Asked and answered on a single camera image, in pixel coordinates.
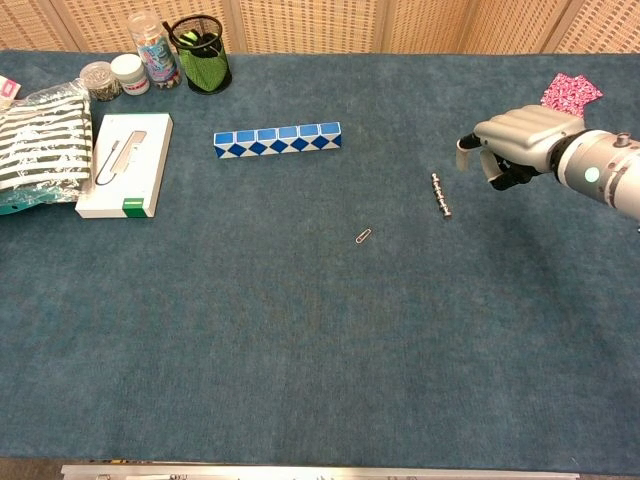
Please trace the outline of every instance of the wooden wall panel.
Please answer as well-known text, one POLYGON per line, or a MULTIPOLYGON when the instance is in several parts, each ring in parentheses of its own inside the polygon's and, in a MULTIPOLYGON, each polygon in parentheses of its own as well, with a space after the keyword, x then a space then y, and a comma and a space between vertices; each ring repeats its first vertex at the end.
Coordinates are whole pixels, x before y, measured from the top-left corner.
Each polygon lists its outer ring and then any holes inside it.
POLYGON ((183 17, 206 14, 222 23, 222 37, 227 50, 233 50, 230 25, 222 5, 213 0, 54 0, 56 8, 78 43, 89 52, 135 51, 127 31, 127 17, 138 10, 150 10, 169 24, 183 17))
POLYGON ((0 49, 74 49, 58 33, 56 20, 36 0, 0 0, 0 49))
POLYGON ((566 0, 478 0, 463 53, 538 53, 566 0))
POLYGON ((390 9, 393 53, 455 53, 464 32, 469 0, 397 0, 390 9))
POLYGON ((640 52, 640 1, 586 0, 555 51, 640 52))
POLYGON ((375 0, 238 0, 250 53, 374 50, 375 0))

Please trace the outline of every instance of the plastic jar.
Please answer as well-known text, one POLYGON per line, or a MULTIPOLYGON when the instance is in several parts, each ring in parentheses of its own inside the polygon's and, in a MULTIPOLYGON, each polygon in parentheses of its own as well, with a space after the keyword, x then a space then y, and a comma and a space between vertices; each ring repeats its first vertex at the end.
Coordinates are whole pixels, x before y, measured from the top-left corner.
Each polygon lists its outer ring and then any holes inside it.
POLYGON ((180 69, 157 15, 148 11, 136 12, 129 16, 127 28, 151 81, 160 88, 179 85, 180 69))
POLYGON ((126 53, 111 61, 111 72, 118 79, 124 93, 142 95, 149 90, 149 79, 138 55, 126 53))
POLYGON ((101 102, 113 100, 122 93, 118 79, 108 62, 93 62, 80 71, 80 79, 93 98, 101 102))

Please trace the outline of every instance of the white box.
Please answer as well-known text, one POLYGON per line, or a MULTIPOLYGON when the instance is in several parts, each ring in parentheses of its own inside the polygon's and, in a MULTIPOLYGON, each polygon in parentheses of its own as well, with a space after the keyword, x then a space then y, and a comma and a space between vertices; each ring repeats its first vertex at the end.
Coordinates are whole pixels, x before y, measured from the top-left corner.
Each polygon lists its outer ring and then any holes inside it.
POLYGON ((80 216, 153 217, 172 130, 168 113, 105 115, 92 178, 76 204, 80 216))

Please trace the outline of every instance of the blue and white puzzle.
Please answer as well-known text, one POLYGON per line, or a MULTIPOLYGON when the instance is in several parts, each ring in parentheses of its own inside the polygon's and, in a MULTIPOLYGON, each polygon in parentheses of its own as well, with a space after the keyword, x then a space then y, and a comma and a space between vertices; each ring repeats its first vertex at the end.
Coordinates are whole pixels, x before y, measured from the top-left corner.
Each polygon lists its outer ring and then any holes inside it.
POLYGON ((340 122, 214 134, 219 158, 328 150, 342 146, 340 122))

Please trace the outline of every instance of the robotic hand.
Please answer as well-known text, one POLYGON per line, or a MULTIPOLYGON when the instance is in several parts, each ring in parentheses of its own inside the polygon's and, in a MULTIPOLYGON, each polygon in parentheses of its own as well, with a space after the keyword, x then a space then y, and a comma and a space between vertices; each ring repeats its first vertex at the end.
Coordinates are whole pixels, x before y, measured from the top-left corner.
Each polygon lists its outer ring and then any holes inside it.
POLYGON ((457 147, 459 170, 483 147, 482 169, 496 190, 553 172, 563 185, 640 220, 640 142, 628 133, 587 130, 580 117, 528 105, 480 122, 457 147))

